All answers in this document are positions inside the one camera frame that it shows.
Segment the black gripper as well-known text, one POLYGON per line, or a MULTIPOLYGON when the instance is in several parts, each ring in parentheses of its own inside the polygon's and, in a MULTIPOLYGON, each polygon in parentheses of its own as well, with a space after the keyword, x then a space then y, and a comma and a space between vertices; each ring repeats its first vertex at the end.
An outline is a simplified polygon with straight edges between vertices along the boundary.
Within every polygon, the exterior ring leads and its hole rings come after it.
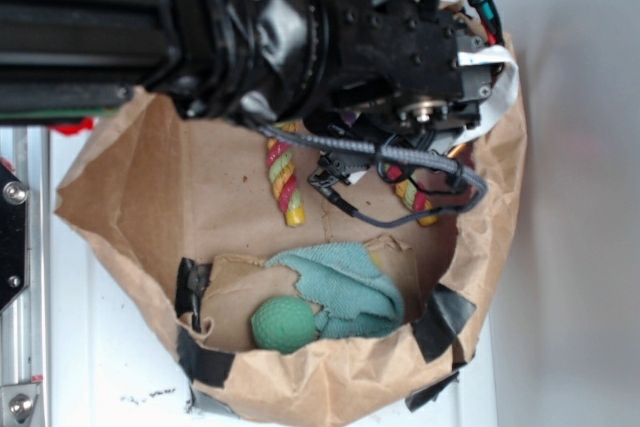
POLYGON ((313 2, 310 132, 414 140, 480 126, 495 69, 463 63, 485 44, 440 0, 313 2))

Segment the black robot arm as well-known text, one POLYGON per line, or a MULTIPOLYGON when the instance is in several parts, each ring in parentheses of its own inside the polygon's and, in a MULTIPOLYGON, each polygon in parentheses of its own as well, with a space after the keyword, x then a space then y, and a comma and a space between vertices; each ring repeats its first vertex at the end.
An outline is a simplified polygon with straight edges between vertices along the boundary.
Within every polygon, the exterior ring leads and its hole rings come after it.
POLYGON ((440 0, 1 0, 1 121, 74 124, 142 87, 185 119, 459 133, 502 70, 463 60, 504 41, 494 1, 469 2, 479 34, 440 0))

